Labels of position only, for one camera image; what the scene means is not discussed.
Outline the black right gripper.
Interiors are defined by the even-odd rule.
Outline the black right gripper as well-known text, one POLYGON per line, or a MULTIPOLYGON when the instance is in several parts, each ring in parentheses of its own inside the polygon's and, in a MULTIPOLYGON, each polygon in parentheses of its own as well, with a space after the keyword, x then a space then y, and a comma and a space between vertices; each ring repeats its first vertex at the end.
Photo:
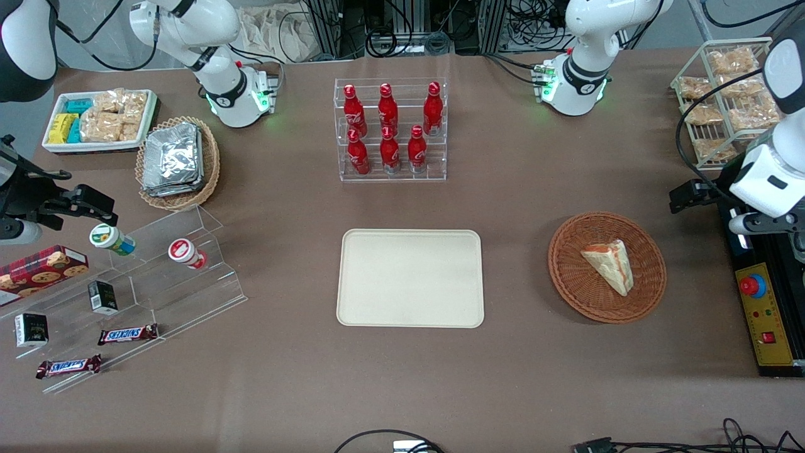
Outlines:
POLYGON ((55 181, 66 181, 72 174, 58 170, 49 172, 20 157, 13 147, 14 137, 2 137, 2 219, 1 230, 24 230, 23 221, 35 226, 60 230, 61 215, 77 216, 75 206, 101 223, 116 227, 118 215, 113 212, 115 200, 106 193, 78 184, 72 198, 55 181))

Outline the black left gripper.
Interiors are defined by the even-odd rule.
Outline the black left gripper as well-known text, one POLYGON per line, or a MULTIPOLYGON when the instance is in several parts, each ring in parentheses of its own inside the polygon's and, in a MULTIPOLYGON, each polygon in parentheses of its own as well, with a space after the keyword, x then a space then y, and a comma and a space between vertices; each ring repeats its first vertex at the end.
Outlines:
POLYGON ((673 189, 668 195, 670 214, 679 214, 693 206, 718 203, 724 197, 721 190, 701 179, 691 179, 673 189))

